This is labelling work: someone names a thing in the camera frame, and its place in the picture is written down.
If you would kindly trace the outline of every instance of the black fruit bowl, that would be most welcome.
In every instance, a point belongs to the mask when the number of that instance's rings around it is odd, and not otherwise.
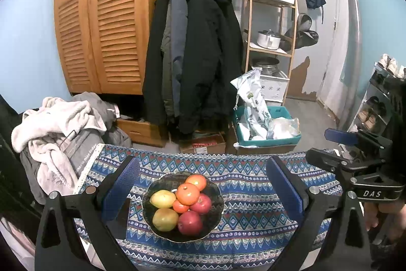
[[[153,182],[143,198],[143,215],[147,224],[150,226],[153,233],[161,238],[168,239],[175,243],[186,243],[203,239],[207,236],[221,220],[221,215],[224,210],[224,200],[221,196],[220,190],[217,185],[209,181],[207,178],[207,185],[202,191],[212,200],[212,207],[206,215],[201,215],[203,221],[203,229],[197,236],[185,236],[179,232],[177,226],[169,232],[158,231],[152,223],[152,218],[155,212],[158,210],[155,206],[149,202],[151,196],[159,190],[168,190],[175,193],[180,184],[183,184],[187,177],[193,175],[189,171],[180,171],[177,173],[168,173],[162,176],[157,181]]]

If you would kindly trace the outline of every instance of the blue wall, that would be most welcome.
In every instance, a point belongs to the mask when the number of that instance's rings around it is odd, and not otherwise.
[[[405,0],[359,0],[362,21],[362,67],[358,95],[363,97],[372,67],[383,53],[406,66]]]
[[[54,0],[0,0],[0,94],[17,112],[70,100],[56,46]]]

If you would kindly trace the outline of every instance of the tablecloth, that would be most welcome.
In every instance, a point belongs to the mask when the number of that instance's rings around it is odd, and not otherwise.
[[[99,144],[76,186],[81,193],[98,186],[129,155],[139,162],[134,175],[127,236],[117,240],[135,265],[191,270],[229,270],[273,263],[298,224],[289,219],[266,176],[270,155],[167,154]],[[286,167],[307,186],[325,194],[341,194],[333,174],[306,162],[305,153],[279,155]],[[225,210],[217,228],[192,243],[172,243],[151,232],[143,218],[142,199],[148,186],[168,172],[188,170],[218,184]],[[79,235],[90,241],[82,220],[75,220]],[[314,248],[321,246],[330,220],[320,225]]]

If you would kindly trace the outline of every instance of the bolt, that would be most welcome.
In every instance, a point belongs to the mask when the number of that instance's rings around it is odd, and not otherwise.
[[[51,199],[55,199],[58,196],[58,191],[52,191],[48,196]]]
[[[309,191],[310,191],[310,193],[313,193],[313,194],[319,194],[320,193],[320,189],[319,189],[318,186],[310,186]]]
[[[347,195],[350,199],[355,199],[357,197],[357,195],[355,194],[354,191],[348,191]]]
[[[87,194],[93,194],[94,192],[96,192],[96,188],[94,186],[89,186],[88,188],[86,188],[85,191]]]

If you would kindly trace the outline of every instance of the louvered door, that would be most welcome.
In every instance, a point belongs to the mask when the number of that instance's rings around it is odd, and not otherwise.
[[[70,92],[101,92],[90,38],[88,0],[54,0],[60,62]]]
[[[150,0],[89,0],[93,53],[103,92],[142,94],[149,4]]]

